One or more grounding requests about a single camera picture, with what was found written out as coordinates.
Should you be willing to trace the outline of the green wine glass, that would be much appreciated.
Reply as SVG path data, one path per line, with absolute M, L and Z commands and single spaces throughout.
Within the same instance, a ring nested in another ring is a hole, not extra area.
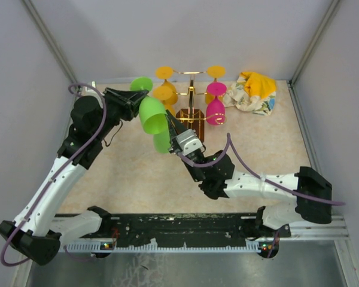
M 139 106 L 139 119 L 142 129 L 149 135 L 158 135 L 168 129 L 166 110 L 158 99 L 149 96 L 153 82 L 149 77 L 135 78 L 130 84 L 131 91 L 141 91 L 146 94 Z
M 171 146 L 169 130 L 153 135 L 153 144 L 158 153 L 168 153 Z

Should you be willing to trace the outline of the yellow wine glass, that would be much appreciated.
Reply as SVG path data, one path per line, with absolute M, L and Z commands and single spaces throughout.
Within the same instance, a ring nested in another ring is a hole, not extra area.
M 174 85 L 168 81 L 168 79 L 173 76 L 173 74 L 174 70 L 169 66 L 161 66 L 157 68 L 155 72 L 156 77 L 163 80 L 163 84 L 161 86 L 167 86 L 177 94 L 177 90 Z
M 214 65 L 210 66 L 206 72 L 210 77 L 213 78 L 213 82 L 217 82 L 219 78 L 225 75 L 226 70 L 221 65 Z M 212 100 L 214 100 L 214 96 L 206 91 L 205 103 L 208 105 Z
M 156 87 L 153 90 L 153 96 L 160 100 L 165 109 L 167 109 L 173 116 L 175 116 L 174 105 L 178 101 L 178 95 L 173 92 L 171 88 L 167 86 Z

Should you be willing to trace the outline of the pink wine glass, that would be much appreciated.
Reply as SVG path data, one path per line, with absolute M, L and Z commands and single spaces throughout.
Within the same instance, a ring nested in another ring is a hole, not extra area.
M 206 107 L 206 121 L 213 126 L 222 125 L 226 119 L 225 107 L 218 97 L 225 94 L 227 87 L 221 82 L 213 82 L 207 86 L 206 91 L 214 97 Z

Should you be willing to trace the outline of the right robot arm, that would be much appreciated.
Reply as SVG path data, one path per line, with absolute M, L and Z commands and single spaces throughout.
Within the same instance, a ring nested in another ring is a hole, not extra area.
M 331 223 L 332 185 L 316 170 L 302 166 L 296 173 L 264 175 L 249 167 L 239 171 L 225 148 L 204 156 L 204 144 L 193 129 L 183 126 L 173 115 L 166 116 L 169 127 L 169 149 L 187 168 L 192 179 L 210 199 L 258 197 L 276 200 L 276 204 L 260 207 L 255 229 L 267 237 L 275 230 L 297 221 L 313 224 Z

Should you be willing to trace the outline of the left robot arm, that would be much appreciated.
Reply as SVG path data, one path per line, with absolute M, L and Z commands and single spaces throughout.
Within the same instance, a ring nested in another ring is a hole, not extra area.
M 107 134 L 114 126 L 137 117 L 147 95 L 148 90 L 106 88 L 97 97 L 78 97 L 70 113 L 68 136 L 44 182 L 14 220 L 0 223 L 6 248 L 11 246 L 26 259 L 46 265 L 61 247 L 80 237 L 89 234 L 106 237 L 112 232 L 111 214 L 97 206 L 60 224 L 53 223 L 53 219 L 72 187 L 102 151 Z

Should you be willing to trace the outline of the gold black wine glass rack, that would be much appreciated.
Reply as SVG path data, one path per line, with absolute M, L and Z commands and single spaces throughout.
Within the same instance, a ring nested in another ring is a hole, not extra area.
M 196 134 L 198 135 L 198 137 L 200 138 L 200 140 L 202 142 L 204 141 L 204 138 L 205 138 L 205 123 L 207 123 L 206 110 L 205 110 L 205 112 L 203 112 L 200 108 L 195 108 L 194 107 L 194 99 L 196 96 L 204 96 L 205 97 L 206 90 L 203 93 L 198 93 L 196 91 L 194 82 L 196 79 L 196 75 L 207 74 L 206 71 L 202 71 L 202 72 L 199 72 L 199 71 L 177 72 L 177 71 L 175 71 L 175 73 L 177 73 L 177 74 L 190 76 L 190 85 L 188 87 L 187 93 L 186 94 L 185 93 L 177 93 L 178 95 L 188 96 L 188 107 L 180 109 L 180 111 L 176 114 L 176 118 L 184 126 L 186 126 L 186 128 L 195 130 Z M 219 96 L 218 99 L 220 101 L 222 101 L 223 96 Z

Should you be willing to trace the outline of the patterned crumpled cloth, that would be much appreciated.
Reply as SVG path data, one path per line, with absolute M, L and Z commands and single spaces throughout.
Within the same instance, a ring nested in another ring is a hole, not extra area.
M 273 78 L 253 71 L 243 71 L 223 96 L 226 108 L 268 116 L 276 102 L 277 85 Z

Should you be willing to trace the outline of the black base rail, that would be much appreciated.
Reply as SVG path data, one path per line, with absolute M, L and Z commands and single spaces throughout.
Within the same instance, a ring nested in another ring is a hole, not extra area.
M 116 214 L 109 226 L 68 244 L 71 255 L 103 258 L 121 253 L 263 253 L 274 235 L 290 238 L 289 225 L 275 231 L 254 213 Z

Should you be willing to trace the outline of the aluminium frame post right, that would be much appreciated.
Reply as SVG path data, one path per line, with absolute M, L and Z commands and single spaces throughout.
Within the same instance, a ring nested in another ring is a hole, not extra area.
M 326 32 L 326 30 L 330 26 L 330 23 L 332 22 L 335 15 L 337 14 L 337 11 L 339 10 L 341 3 L 342 3 L 341 0 L 330 1 L 330 5 L 328 6 L 316 31 L 314 32 L 311 40 L 309 41 L 309 44 L 307 45 L 306 50 L 303 53 L 303 56 L 300 59 L 299 64 L 296 67 L 296 70 L 293 73 L 293 76 L 288 82 L 290 86 L 294 86 L 298 82 L 303 71 L 307 67 L 311 57 L 313 56 L 315 50 L 318 48 L 318 45 L 324 33 Z

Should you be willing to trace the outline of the aluminium frame post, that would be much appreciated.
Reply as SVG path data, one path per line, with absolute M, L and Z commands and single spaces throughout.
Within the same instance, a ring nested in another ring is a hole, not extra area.
M 294 86 L 298 82 L 303 71 L 307 67 L 311 57 L 313 56 L 315 50 L 318 48 L 318 45 L 324 33 L 326 32 L 326 30 L 330 26 L 330 23 L 332 22 L 335 15 L 337 14 L 337 11 L 339 10 L 341 3 L 342 3 L 341 0 L 330 1 L 330 5 L 328 6 L 316 31 L 314 32 L 311 40 L 309 41 L 309 44 L 307 45 L 306 50 L 303 53 L 303 56 L 300 59 L 299 64 L 296 67 L 296 70 L 293 73 L 293 76 L 288 82 L 290 86 Z
M 23 5 L 25 11 L 28 13 L 31 20 L 33 21 L 35 27 L 41 34 L 44 42 L 46 43 L 48 49 L 50 50 L 52 56 L 55 58 L 62 72 L 65 74 L 65 76 L 71 83 L 77 82 L 78 79 L 72 66 L 69 64 L 68 59 L 65 56 L 62 48 L 56 41 L 52 32 L 47 27 L 45 21 L 42 19 L 33 1 L 20 0 L 20 2 Z

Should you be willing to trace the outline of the aluminium frame post left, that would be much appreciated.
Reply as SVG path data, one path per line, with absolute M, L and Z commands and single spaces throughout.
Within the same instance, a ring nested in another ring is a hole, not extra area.
M 42 19 L 33 1 L 20 0 L 20 2 L 23 5 L 25 11 L 28 13 L 31 20 L 33 21 L 35 27 L 41 34 L 44 42 L 46 43 L 48 49 L 50 50 L 52 56 L 55 58 L 62 72 L 65 74 L 65 76 L 71 83 L 77 82 L 78 79 L 72 66 L 69 64 L 68 59 L 65 56 L 62 48 L 56 41 L 52 32 L 47 27 L 45 21 Z

